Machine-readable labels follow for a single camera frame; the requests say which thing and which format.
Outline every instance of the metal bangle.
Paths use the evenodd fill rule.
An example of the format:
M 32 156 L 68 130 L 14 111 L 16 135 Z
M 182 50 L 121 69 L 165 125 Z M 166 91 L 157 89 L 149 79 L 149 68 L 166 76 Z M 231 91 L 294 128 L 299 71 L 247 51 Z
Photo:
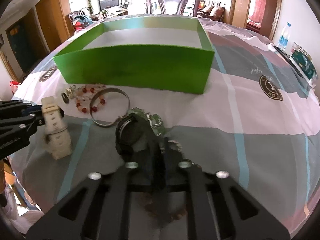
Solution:
M 123 115 L 123 116 L 119 116 L 114 122 L 110 123 L 110 124 L 102 124 L 102 123 L 99 123 L 97 122 L 93 116 L 92 116 L 92 106 L 93 106 L 93 103 L 95 102 L 95 100 L 103 95 L 103 94 L 106 94 L 106 93 L 110 93 L 110 92 L 116 92 L 116 93 L 120 93 L 122 95 L 124 95 L 127 99 L 128 99 L 128 109 L 127 109 L 127 112 Z M 113 125 L 115 125 L 117 122 L 119 122 L 121 119 L 123 119 L 124 117 L 126 117 L 128 115 L 128 111 L 130 110 L 130 99 L 128 97 L 128 95 L 122 91 L 121 89 L 119 88 L 106 88 L 106 89 L 103 89 L 101 91 L 99 91 L 98 93 L 96 93 L 94 95 L 94 97 L 91 99 L 90 101 L 90 106 L 89 106 L 89 113 L 90 113 L 90 116 L 92 118 L 92 121 L 94 121 L 98 126 L 100 127 L 111 127 Z

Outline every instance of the pillow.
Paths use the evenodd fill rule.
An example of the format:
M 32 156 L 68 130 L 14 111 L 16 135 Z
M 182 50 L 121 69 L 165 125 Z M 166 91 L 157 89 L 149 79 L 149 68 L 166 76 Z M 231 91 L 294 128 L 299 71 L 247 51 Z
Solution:
M 222 17 L 223 13 L 224 13 L 223 7 L 215 6 L 211 11 L 210 16 L 217 17 L 220 19 Z
M 214 6 L 207 6 L 207 7 L 204 7 L 202 9 L 203 12 L 207 12 L 207 13 L 211 13 L 212 9 L 214 8 Z

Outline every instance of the green box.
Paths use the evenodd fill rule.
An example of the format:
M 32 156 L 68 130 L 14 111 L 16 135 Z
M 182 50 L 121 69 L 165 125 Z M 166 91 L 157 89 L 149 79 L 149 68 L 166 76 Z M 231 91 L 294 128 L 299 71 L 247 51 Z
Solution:
M 192 44 L 195 41 L 193 32 L 197 34 L 200 47 L 172 44 L 184 43 L 182 40 Z M 188 35 L 182 35 L 184 33 L 189 33 L 193 41 L 188 40 Z M 129 37 L 128 42 L 137 39 L 146 44 L 125 44 L 127 41 L 122 39 L 125 35 Z M 155 43 L 164 40 L 167 44 L 150 44 L 153 41 L 148 39 Z M 108 42 L 120 44 L 109 46 Z M 53 59 L 67 83 L 101 83 L 202 94 L 213 57 L 211 42 L 196 18 L 144 16 L 97 25 Z

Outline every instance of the plastic bottle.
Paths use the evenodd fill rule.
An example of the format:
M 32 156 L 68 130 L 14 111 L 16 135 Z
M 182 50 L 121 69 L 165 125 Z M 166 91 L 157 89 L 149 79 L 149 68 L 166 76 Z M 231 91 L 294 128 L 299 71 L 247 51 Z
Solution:
M 287 47 L 288 44 L 288 40 L 290 37 L 290 27 L 291 24 L 287 23 L 287 26 L 283 28 L 282 32 L 281 32 L 281 37 L 278 43 L 278 48 L 281 50 L 285 50 L 285 48 Z

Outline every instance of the white watch strap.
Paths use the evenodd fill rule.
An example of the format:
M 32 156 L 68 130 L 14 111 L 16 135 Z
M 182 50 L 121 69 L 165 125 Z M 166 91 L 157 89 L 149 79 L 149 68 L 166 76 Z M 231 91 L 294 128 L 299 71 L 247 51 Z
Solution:
M 41 99 L 45 132 L 48 136 L 48 152 L 55 160 L 71 154 L 71 138 L 63 122 L 54 97 Z

